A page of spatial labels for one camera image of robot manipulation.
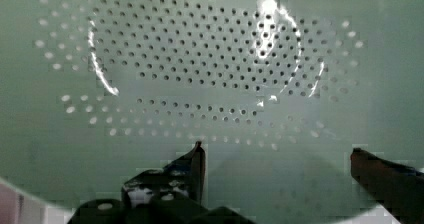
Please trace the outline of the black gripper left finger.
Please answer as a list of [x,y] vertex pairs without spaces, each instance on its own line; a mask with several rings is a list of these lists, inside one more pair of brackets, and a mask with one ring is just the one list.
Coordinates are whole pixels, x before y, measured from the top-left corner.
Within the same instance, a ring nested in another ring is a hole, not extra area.
[[161,169],[145,170],[121,187],[121,199],[129,208],[147,205],[154,197],[180,193],[201,202],[205,181],[206,152],[196,141],[186,154]]

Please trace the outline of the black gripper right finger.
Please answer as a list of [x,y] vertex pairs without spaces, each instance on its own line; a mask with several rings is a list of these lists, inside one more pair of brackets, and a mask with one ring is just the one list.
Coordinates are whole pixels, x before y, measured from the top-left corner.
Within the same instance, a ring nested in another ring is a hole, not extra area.
[[350,173],[401,224],[423,224],[423,173],[410,166],[394,163],[354,148]]

